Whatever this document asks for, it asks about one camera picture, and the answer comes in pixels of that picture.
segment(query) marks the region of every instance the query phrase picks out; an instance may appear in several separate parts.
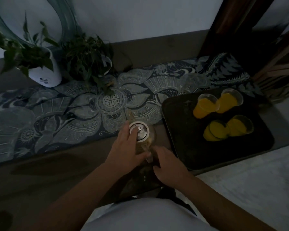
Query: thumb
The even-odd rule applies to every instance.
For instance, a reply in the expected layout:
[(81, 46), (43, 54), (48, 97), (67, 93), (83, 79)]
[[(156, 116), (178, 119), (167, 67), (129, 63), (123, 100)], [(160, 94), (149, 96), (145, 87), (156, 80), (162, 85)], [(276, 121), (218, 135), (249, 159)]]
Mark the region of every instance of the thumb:
[(149, 151), (136, 155), (137, 164), (138, 165), (141, 164), (147, 157), (150, 157), (150, 156), (151, 156), (151, 152)]
[(161, 175), (162, 173), (162, 169), (156, 165), (153, 166), (153, 171), (156, 175), (157, 178), (159, 178), (159, 176)]

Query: floral pattern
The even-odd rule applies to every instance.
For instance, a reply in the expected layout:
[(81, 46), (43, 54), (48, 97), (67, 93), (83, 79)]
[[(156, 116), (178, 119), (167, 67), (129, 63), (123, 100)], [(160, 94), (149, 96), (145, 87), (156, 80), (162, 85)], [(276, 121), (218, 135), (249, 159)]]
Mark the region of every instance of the floral pattern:
[(70, 81), (0, 94), (0, 162), (117, 135), (131, 111), (156, 124), (168, 97), (230, 86), (256, 97), (260, 89), (230, 54), (194, 58), (106, 75), (114, 94)]

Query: yellow liquid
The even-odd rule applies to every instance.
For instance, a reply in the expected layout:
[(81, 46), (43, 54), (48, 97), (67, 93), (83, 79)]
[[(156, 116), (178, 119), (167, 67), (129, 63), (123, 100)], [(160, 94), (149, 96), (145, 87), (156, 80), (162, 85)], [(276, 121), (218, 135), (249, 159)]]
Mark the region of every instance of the yellow liquid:
[(224, 113), (238, 105), (237, 99), (229, 93), (222, 94), (222, 96), (219, 98), (219, 103), (220, 108), (216, 111), (217, 113)]
[(231, 119), (228, 121), (227, 125), (230, 129), (230, 136), (242, 136), (247, 134), (246, 126), (238, 119)]
[(219, 122), (212, 121), (204, 130), (203, 137), (210, 142), (226, 139), (229, 135), (229, 129)]
[(216, 104), (214, 104), (209, 99), (201, 99), (198, 101), (196, 107), (193, 110), (193, 115), (196, 118), (204, 118), (209, 113), (215, 112), (216, 110)]

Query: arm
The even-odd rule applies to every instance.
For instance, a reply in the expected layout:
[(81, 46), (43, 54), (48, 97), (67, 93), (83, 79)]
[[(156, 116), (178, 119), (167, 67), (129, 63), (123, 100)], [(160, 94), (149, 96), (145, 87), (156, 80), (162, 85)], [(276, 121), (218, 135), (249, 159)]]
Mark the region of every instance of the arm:
[(165, 147), (155, 147), (155, 151), (161, 166), (153, 167), (157, 178), (191, 200), (211, 226), (220, 231), (275, 231), (194, 177)]
[(127, 121), (105, 163), (51, 204), (41, 213), (37, 223), (27, 230), (80, 230), (111, 186), (150, 156), (149, 152), (135, 155), (136, 138), (137, 129), (130, 135)]

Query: cup of orange juice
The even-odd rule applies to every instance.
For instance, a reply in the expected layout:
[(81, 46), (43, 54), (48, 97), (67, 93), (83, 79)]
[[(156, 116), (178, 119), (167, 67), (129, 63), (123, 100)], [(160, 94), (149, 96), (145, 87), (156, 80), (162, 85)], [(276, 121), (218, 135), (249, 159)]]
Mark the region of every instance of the cup of orange juice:
[(230, 136), (242, 136), (250, 134), (254, 131), (254, 125), (247, 117), (243, 115), (235, 115), (228, 121)]
[(196, 118), (204, 118), (209, 113), (216, 112), (219, 109), (218, 99), (211, 94), (201, 94), (198, 97), (198, 103), (193, 110)]
[(234, 106), (243, 104), (243, 96), (237, 90), (227, 88), (222, 91), (222, 95), (219, 98), (220, 108), (217, 113), (224, 113)]
[(220, 120), (212, 121), (204, 130), (203, 137), (210, 142), (220, 141), (229, 137), (229, 127)]

